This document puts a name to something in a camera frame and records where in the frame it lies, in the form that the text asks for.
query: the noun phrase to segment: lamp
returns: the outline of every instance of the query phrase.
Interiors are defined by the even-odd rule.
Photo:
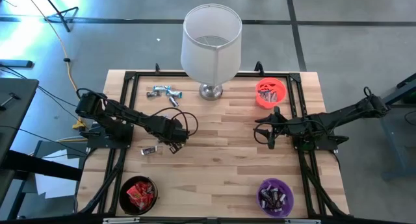
[[[181,64],[187,75],[201,83],[200,95],[216,100],[222,86],[241,65],[239,15],[218,4],[192,9],[183,22]]]

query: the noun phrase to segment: red candy wrapper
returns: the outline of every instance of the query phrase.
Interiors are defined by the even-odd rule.
[[[140,210],[147,209],[153,201],[153,186],[150,182],[136,182],[134,186],[128,189],[130,202]]]

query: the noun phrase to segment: gray floor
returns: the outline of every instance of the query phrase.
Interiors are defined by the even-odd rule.
[[[28,0],[9,1],[18,7],[1,3],[0,14],[36,13]],[[53,13],[45,0],[35,1],[47,14]],[[78,16],[91,18],[183,19],[194,6],[220,3],[236,10],[242,19],[289,19],[286,0],[53,1],[60,9],[79,6]],[[413,0],[294,0],[294,6],[299,20],[416,20]],[[153,69],[156,62],[162,69],[181,67],[181,25],[72,27],[73,31],[67,33],[62,25],[55,24],[73,60],[72,73],[78,87],[102,90],[108,69]],[[302,26],[299,31],[306,68],[319,74],[327,111],[362,99],[364,86],[385,96],[416,70],[415,27]],[[241,69],[251,70],[260,60],[268,71],[299,71],[290,26],[245,25],[242,38]],[[22,23],[0,23],[0,56],[33,60],[36,65],[32,69],[18,71],[40,80],[40,85],[55,95],[76,103],[62,49],[49,25],[30,18]],[[37,93],[22,129],[56,140],[77,134],[70,128],[73,122],[52,100]],[[350,137],[342,144],[339,158],[351,214],[415,223],[416,179],[381,179],[381,173],[392,170],[395,164],[379,122],[359,120],[336,132]],[[35,137],[20,132],[13,149],[29,153],[36,142]],[[21,213],[33,216],[30,205],[26,207]]]

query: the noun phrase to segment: butcher block tabletop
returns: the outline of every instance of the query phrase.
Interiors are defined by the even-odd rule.
[[[104,94],[109,99],[120,100],[125,72],[109,70],[104,87]],[[318,74],[300,74],[308,114],[325,112]],[[170,85],[173,90],[183,92],[183,98],[177,100],[179,108],[193,113],[199,121],[197,133],[176,154],[172,154],[167,146],[159,145],[156,153],[143,156],[140,150],[156,145],[157,140],[135,126],[133,142],[127,150],[122,184],[131,177],[142,175],[152,179],[159,191],[155,206],[143,216],[267,218],[256,203],[256,192],[262,181],[277,178],[288,184],[294,194],[294,208],[289,217],[307,217],[298,155],[291,138],[279,136],[273,150],[258,144],[253,138],[254,120],[272,113],[272,110],[264,110],[255,103],[254,89],[261,79],[235,77],[222,85],[224,93],[216,101],[202,99],[198,92],[200,84],[189,77],[159,75],[139,79],[135,110],[150,115],[171,107],[164,95],[153,99],[146,97],[146,92],[151,91],[153,86]],[[293,88],[298,104],[296,86],[293,85]],[[129,103],[131,89],[132,84],[125,103]],[[287,119],[292,118],[288,95],[278,106]],[[177,111],[167,110],[159,115],[169,118],[174,114]],[[178,120],[184,125],[183,117],[179,116]],[[188,118],[188,124],[189,131],[193,132],[195,121]],[[317,151],[316,154],[322,186],[338,207],[348,213],[334,155],[327,151]],[[97,149],[86,161],[77,194],[79,210],[85,207],[103,183],[108,155],[108,149]],[[111,203],[112,191],[113,185],[109,188],[106,211]],[[311,194],[318,212],[314,189],[311,189]],[[126,215],[120,205],[117,215]]]

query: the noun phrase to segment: silver lamp base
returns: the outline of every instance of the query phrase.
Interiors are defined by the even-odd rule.
[[[206,84],[201,84],[200,95],[202,98],[208,101],[217,100],[222,95],[222,86],[209,86]]]

